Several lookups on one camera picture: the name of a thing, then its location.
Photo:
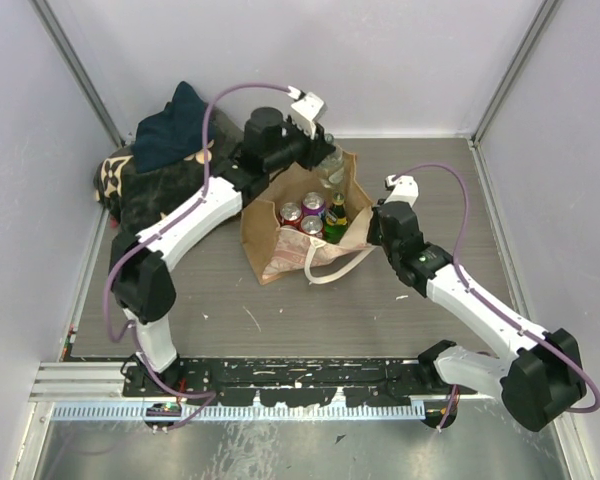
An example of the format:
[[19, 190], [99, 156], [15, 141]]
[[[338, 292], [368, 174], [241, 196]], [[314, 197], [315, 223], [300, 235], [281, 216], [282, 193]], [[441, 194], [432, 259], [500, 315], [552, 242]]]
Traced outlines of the clear glass Chang bottle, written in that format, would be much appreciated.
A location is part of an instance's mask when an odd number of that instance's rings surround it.
[[316, 167], [316, 173], [325, 188], [338, 190], [342, 186], [345, 174], [343, 151], [331, 134], [326, 134], [325, 140], [334, 147], [334, 151]]

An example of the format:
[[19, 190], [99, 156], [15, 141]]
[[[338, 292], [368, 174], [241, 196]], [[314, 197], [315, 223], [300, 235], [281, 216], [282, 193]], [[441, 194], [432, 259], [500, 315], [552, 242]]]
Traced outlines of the green Perrier bottle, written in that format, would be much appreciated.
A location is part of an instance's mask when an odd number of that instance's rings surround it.
[[348, 229], [349, 223], [345, 209], [345, 196], [341, 192], [333, 195], [332, 203], [325, 210], [324, 237], [332, 244], [338, 244]]

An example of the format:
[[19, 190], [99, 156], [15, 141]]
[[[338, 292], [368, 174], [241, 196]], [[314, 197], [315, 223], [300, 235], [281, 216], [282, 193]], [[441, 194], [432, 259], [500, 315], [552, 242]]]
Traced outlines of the purple Fanta can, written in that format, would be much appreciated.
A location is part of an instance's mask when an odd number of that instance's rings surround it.
[[308, 192], [301, 202], [303, 216], [317, 216], [321, 219], [325, 216], [326, 201], [319, 192]]

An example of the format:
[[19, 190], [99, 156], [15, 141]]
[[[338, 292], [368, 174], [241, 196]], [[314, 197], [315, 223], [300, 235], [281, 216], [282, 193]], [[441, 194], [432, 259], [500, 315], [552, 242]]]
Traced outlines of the tan canvas tote bag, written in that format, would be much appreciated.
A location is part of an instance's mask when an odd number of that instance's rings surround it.
[[302, 271], [313, 284], [331, 283], [361, 263], [372, 251], [367, 233], [372, 201], [356, 180], [357, 156], [345, 152], [344, 196], [348, 229], [336, 244], [312, 239], [280, 223], [279, 211], [289, 202], [299, 204], [309, 192], [330, 200], [315, 172], [292, 165], [242, 211], [241, 243], [260, 284], [269, 284], [292, 271]]

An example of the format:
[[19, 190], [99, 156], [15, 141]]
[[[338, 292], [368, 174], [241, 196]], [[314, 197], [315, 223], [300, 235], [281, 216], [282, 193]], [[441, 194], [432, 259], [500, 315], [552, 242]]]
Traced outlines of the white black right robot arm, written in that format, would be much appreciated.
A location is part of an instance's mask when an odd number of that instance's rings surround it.
[[401, 283], [462, 321], [492, 351], [439, 341], [418, 356], [424, 390], [439, 394], [455, 385], [488, 395], [532, 432], [586, 396], [576, 339], [519, 316], [471, 279], [451, 254], [425, 241], [409, 203], [382, 200], [374, 206], [368, 239], [382, 248]]

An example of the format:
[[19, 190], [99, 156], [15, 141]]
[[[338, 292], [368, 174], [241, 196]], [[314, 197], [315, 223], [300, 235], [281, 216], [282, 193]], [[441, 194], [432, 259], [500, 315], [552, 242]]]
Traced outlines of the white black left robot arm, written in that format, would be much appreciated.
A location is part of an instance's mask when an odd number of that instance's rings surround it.
[[311, 170], [335, 147], [319, 122], [323, 110], [292, 105], [289, 115], [272, 107], [252, 111], [243, 139], [215, 157], [210, 176], [171, 214], [138, 234], [118, 234], [111, 246], [110, 291], [136, 328], [145, 385], [158, 396], [174, 393], [180, 372], [169, 312], [175, 304], [172, 271], [217, 226], [239, 214], [294, 164]]

